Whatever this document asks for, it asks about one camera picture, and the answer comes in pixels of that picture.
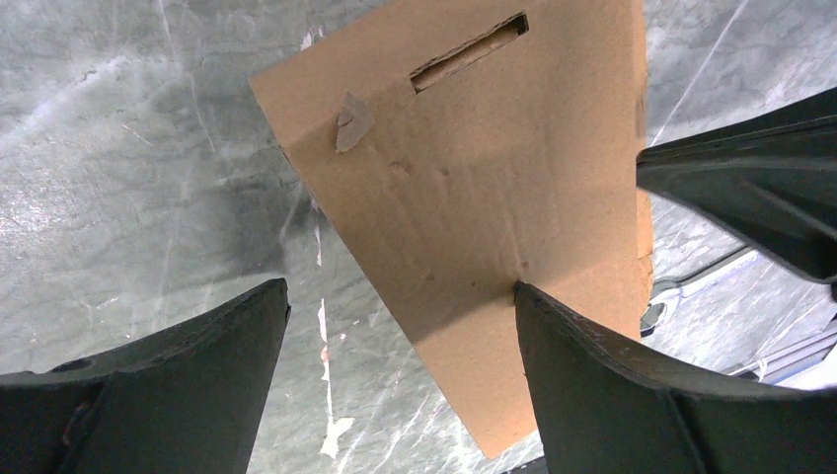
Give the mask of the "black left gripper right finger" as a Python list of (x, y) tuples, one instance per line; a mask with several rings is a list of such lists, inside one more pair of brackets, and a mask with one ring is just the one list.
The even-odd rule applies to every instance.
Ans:
[(551, 473), (832, 473), (836, 392), (724, 375), (514, 287), (515, 321)]

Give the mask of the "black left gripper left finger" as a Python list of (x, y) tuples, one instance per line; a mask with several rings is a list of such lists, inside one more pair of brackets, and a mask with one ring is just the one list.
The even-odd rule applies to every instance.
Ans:
[(43, 373), (1, 378), (5, 473), (244, 473), (290, 316), (270, 279)]

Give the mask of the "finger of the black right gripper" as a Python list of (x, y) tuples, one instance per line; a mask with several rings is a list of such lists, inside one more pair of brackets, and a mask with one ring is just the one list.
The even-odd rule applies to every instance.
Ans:
[(655, 145), (637, 184), (809, 281), (836, 282), (836, 91)]

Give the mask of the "brown cardboard paper box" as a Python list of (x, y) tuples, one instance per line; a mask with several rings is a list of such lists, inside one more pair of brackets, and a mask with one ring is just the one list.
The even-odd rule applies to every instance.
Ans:
[(390, 1), (250, 81), (489, 458), (536, 428), (516, 282), (639, 333), (645, 34), (639, 1)]

